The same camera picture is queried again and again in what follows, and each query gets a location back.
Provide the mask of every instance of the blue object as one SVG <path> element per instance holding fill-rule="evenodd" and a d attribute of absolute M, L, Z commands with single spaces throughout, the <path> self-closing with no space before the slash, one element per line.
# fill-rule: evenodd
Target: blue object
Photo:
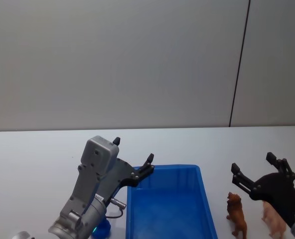
<path fill-rule="evenodd" d="M 126 239 L 217 239 L 196 165 L 156 166 L 127 205 Z"/>
<path fill-rule="evenodd" d="M 95 239 L 105 239 L 110 234 L 111 225 L 109 221 L 104 218 L 100 224 L 94 228 L 92 232 L 92 237 Z"/>

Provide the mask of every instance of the toy pig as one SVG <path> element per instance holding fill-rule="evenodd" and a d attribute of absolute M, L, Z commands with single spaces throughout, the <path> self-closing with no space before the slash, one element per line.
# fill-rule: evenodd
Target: toy pig
<path fill-rule="evenodd" d="M 238 236 L 239 232 L 243 232 L 243 239 L 246 239 L 247 224 L 244 219 L 241 198 L 237 194 L 229 192 L 227 201 L 228 220 L 232 220 L 235 223 L 235 230 L 232 235 Z"/>
<path fill-rule="evenodd" d="M 262 220 L 266 223 L 270 230 L 270 236 L 273 237 L 277 232 L 280 233 L 280 239 L 283 239 L 286 231 L 286 223 L 279 216 L 276 210 L 268 202 L 263 201 L 264 214 Z"/>

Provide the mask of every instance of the blue container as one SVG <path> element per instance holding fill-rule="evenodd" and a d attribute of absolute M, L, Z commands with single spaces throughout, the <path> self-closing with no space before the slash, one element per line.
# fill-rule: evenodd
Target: blue container
<path fill-rule="evenodd" d="M 126 239 L 217 239 L 196 165 L 156 166 L 127 205 Z"/>

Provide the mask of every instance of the table surface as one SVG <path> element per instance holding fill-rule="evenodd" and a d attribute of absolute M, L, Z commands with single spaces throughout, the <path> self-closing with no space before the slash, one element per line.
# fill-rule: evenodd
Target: table surface
<path fill-rule="evenodd" d="M 47 231 L 72 193 L 86 141 L 96 135 L 121 137 L 119 158 L 133 166 L 151 152 L 155 165 L 198 165 L 217 235 L 224 239 L 234 239 L 226 220 L 228 192 L 242 197 L 248 238 L 270 238 L 261 220 L 262 202 L 232 184 L 233 162 L 255 181 L 275 172 L 265 160 L 271 151 L 287 158 L 295 172 L 295 126 L 0 132 L 0 239 L 22 230 Z M 126 202 L 126 188 L 116 198 Z M 115 206 L 108 207 L 107 215 L 117 213 Z M 126 216 L 110 222 L 110 238 L 124 239 Z M 286 238 L 294 238 L 289 228 Z"/>

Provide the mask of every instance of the gray wall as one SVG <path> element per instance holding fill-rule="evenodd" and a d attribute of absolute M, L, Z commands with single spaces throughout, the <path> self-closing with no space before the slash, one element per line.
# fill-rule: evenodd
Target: gray wall
<path fill-rule="evenodd" d="M 248 0 L 0 0 L 0 130 L 228 126 Z M 252 0 L 232 125 L 295 124 L 295 0 Z"/>

